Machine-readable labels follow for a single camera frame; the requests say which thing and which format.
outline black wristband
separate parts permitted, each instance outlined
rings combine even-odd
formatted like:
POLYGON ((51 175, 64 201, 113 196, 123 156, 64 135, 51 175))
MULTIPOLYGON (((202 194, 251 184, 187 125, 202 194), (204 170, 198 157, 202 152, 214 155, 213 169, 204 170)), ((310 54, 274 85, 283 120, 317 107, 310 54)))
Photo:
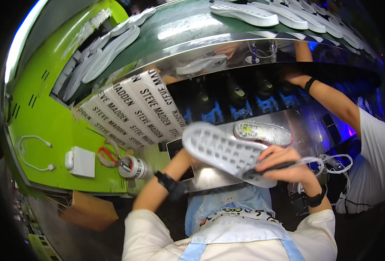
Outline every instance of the black wristband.
POLYGON ((170 201, 178 201, 183 195, 185 195, 185 193, 187 193, 188 187, 185 183, 178 183, 170 176, 162 174, 160 171, 156 172, 155 176, 158 178, 159 184, 164 186, 169 192, 170 201))
POLYGON ((309 94, 309 91, 310 91, 310 87, 312 86, 313 82, 316 81, 317 79, 315 79, 314 77, 310 78, 310 80, 308 82, 306 82, 306 85, 304 86, 304 92, 309 94))
POLYGON ((321 187, 322 187, 322 193, 319 195, 315 195, 314 197, 308 197, 306 193, 304 193, 305 201, 310 207, 317 207, 322 203, 322 200, 326 194, 326 186, 323 185, 321 187))

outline white wire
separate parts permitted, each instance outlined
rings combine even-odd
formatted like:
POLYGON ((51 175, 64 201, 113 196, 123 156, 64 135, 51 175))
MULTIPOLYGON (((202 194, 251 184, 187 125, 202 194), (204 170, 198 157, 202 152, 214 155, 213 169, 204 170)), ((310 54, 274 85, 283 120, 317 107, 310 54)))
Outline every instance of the white wire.
MULTIPOLYGON (((332 173, 332 174, 342 174, 343 173, 346 177, 346 187, 345 187, 346 188, 346 194, 343 198, 340 198, 336 203, 332 204, 332 206, 338 204, 342 200, 345 200, 349 194, 349 189, 351 188, 351 182, 349 181, 347 171, 352 167, 352 164, 353 164, 351 156, 349 156, 348 154, 338 154, 338 155, 333 155, 333 156, 327 156, 326 154, 321 154, 321 158, 319 158, 319 157, 304 157, 304 158, 300 159, 297 164, 290 166, 290 167, 293 167, 293 166, 298 166, 301 164, 308 164, 308 163, 312 163, 312 162, 317 162, 319 164, 319 172, 317 174, 315 174, 315 176, 318 177, 322 173, 322 171, 325 167, 324 162, 328 159, 335 158, 335 157, 347 157, 351 163, 346 168, 344 168, 343 170, 335 170, 334 168, 332 168, 333 170, 329 170, 326 168, 328 173, 332 173)), ((297 193, 301 194, 302 192, 304 192, 303 185, 299 182, 297 185, 297 193)))
POLYGON ((30 165, 30 164, 28 164, 27 162, 25 162, 25 160, 23 159, 23 156, 21 155, 21 149, 20 149, 20 147, 21 147, 21 141, 22 141, 23 139, 26 139, 26 138, 37 138, 37 139, 41 140, 44 144, 46 144, 46 146, 48 146, 48 147, 50 147, 50 148, 52 147, 52 145, 51 145, 49 142, 45 141, 44 139, 40 138, 39 136, 36 136, 36 135, 25 135, 25 136, 22 136, 22 137, 20 138, 20 141, 18 142, 18 154, 20 154, 20 158, 21 158, 21 160, 24 162, 24 164, 27 165, 27 166, 29 166, 29 167, 32 167, 33 169, 36 169, 36 170, 38 170, 38 171, 53 170, 53 169, 55 168, 55 165, 54 165, 54 164, 49 165, 49 166, 48 166, 47 168, 45 168, 45 169, 39 169, 39 168, 37 168, 37 167, 35 167, 35 166, 33 166, 33 165, 30 165))
POLYGON ((328 170, 329 173, 341 174, 341 173, 347 172, 352 167, 352 163, 353 163, 352 157, 349 156, 348 154, 338 154, 338 155, 333 155, 333 156, 327 156, 326 158, 323 159, 323 161, 326 161, 328 159, 332 159, 332 158, 335 158, 335 157, 347 157, 351 163, 348 166, 346 166, 346 168, 344 168, 343 170, 338 170, 338 171, 336 171, 336 170, 334 170, 334 171, 328 170))
MULTIPOLYGON (((249 51, 250 51, 253 55, 255 55, 256 57, 258 57, 259 59, 271 58, 271 57, 273 57, 273 56, 277 53, 277 43, 276 43, 275 41, 273 42, 273 43, 274 43, 274 46, 275 46, 275 50, 274 50, 274 51, 272 52, 272 54, 269 55, 269 56, 259 56, 258 54, 255 54, 255 53, 252 51, 252 47, 251 47, 249 41, 248 41, 247 43, 248 43, 249 51)), ((262 50, 257 49, 257 52, 258 52, 258 51, 260 51, 261 53, 263 53, 263 54, 265 55, 265 52, 263 52, 262 50)))

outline scissors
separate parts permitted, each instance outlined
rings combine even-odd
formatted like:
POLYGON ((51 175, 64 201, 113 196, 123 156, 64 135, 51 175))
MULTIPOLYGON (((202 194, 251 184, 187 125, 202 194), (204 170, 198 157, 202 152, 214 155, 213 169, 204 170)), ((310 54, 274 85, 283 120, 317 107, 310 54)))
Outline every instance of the scissors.
POLYGON ((122 161, 122 157, 120 156, 120 149, 118 148, 117 144, 112 139, 107 139, 103 142, 103 146, 98 149, 97 154, 98 160, 106 167, 117 167, 122 166, 127 171, 131 171, 132 166, 127 166, 122 161), (106 144, 110 144, 114 151, 107 149, 106 144), (106 159, 106 155, 111 159, 111 161, 108 161, 106 159))

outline white shirt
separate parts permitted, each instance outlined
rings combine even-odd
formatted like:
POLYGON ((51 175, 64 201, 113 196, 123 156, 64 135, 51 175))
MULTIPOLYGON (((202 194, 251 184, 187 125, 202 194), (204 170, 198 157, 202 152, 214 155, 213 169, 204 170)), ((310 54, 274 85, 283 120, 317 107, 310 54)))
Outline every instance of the white shirt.
MULTIPOLYGON (((138 209, 125 220, 123 261, 178 260, 191 238, 174 242, 159 217, 148 210, 138 209)), ((306 217, 294 232, 288 232, 307 261, 335 261, 338 253, 335 215, 324 210, 306 217)), ((207 245, 200 260, 289 260, 280 240, 247 243, 215 243, 207 245)))
MULTIPOLYGON (((359 108, 361 154, 349 171, 350 190, 347 199, 373 206, 385 200, 385 122, 359 108)), ((370 208, 346 202, 350 214, 370 208)), ((345 201, 336 205, 336 212, 345 213, 345 201)))

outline hand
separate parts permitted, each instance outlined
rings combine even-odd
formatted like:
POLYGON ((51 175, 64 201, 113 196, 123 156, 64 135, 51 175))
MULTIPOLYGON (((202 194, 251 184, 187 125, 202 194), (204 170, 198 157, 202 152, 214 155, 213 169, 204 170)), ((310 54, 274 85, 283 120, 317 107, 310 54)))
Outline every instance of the hand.
POLYGON ((285 68, 282 72, 282 76, 285 81, 298 85, 302 88, 304 88, 306 82, 310 80, 310 76, 302 74, 299 70, 293 67, 285 68))
MULTIPOLYGON (((258 160, 263 159, 265 160, 255 167, 256 171, 262 171, 285 162, 297 161, 301 159, 301 156, 297 150, 293 148, 284 149, 277 145, 271 145, 259 155, 258 160)), ((302 184, 309 184, 317 182, 315 175, 306 164, 282 170, 270 170, 267 171, 263 177, 271 180, 287 181, 290 183, 301 182, 302 184)))
POLYGON ((215 54, 225 54, 227 55, 227 60, 232 58, 232 56, 235 54, 238 47, 242 44, 242 42, 234 42, 234 43, 227 43, 218 45, 216 49, 214 49, 215 54))

